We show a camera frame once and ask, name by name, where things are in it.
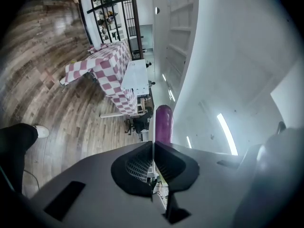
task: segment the cable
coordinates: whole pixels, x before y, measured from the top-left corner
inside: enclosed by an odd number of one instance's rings
[[[36,179],[37,186],[38,186],[38,190],[40,190],[38,179],[37,179],[32,173],[30,173],[29,171],[27,171],[27,170],[23,170],[23,171],[25,171],[25,172],[27,172],[28,174],[32,175],[32,176]]]

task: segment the wooden floor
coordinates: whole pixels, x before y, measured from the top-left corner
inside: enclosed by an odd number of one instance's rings
[[[0,126],[23,122],[50,130],[25,158],[40,186],[86,156],[140,141],[124,133],[124,117],[98,117],[117,109],[89,74],[60,85],[65,65],[85,59],[89,46],[72,0],[29,0],[0,50]],[[27,173],[23,184],[28,197],[38,190]]]

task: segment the black metal railing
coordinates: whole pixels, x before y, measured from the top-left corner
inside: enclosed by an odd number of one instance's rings
[[[143,59],[136,0],[91,0],[91,3],[92,9],[87,13],[94,14],[102,43],[127,38],[132,60]],[[120,3],[122,14],[119,14],[120,9],[116,6]]]

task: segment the white sneaker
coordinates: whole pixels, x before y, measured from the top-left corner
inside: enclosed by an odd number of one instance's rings
[[[46,127],[39,125],[34,127],[37,129],[39,139],[47,138],[49,136],[49,130]]]

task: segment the bright light fixture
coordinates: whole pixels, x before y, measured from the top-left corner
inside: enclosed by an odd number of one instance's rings
[[[238,155],[238,151],[237,151],[236,145],[234,143],[234,140],[232,138],[231,132],[230,132],[230,130],[228,128],[228,125],[227,125],[227,123],[226,123],[226,121],[225,121],[222,113],[219,114],[217,116],[217,118],[218,118],[219,123],[221,124],[221,126],[222,126],[222,128],[224,130],[225,135],[226,135],[226,138],[227,138],[227,141],[228,141],[228,144],[229,144],[229,147],[230,147],[231,154],[232,155]]]
[[[173,101],[175,102],[175,98],[174,98],[174,96],[173,96],[173,94],[172,94],[172,91],[171,91],[171,90],[170,90],[170,94],[171,94],[171,96],[172,96]]]
[[[190,143],[190,140],[189,140],[189,137],[188,137],[188,136],[187,136],[187,141],[188,141],[189,148],[192,149],[191,143]]]
[[[158,14],[161,10],[158,7],[155,7],[155,14]]]

